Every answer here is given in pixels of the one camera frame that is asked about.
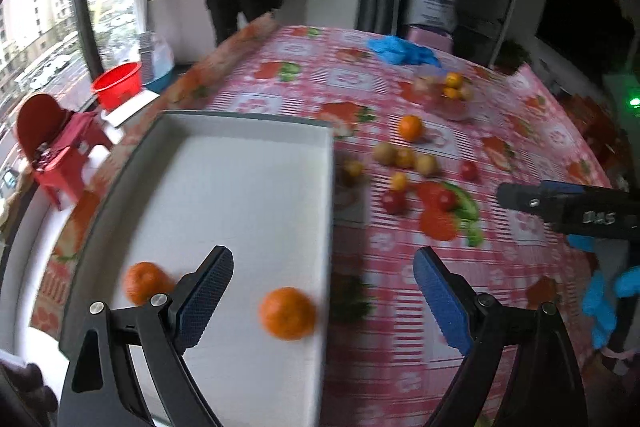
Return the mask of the blue gloved right hand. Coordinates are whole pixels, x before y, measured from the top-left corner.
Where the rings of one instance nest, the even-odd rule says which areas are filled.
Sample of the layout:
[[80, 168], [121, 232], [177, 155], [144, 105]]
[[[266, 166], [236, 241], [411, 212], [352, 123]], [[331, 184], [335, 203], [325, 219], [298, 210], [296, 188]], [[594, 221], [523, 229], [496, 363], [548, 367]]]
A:
[[591, 343], [606, 357], [625, 360], [639, 353], [639, 246], [623, 239], [569, 235], [570, 247], [594, 254], [596, 269], [582, 314], [592, 320]]

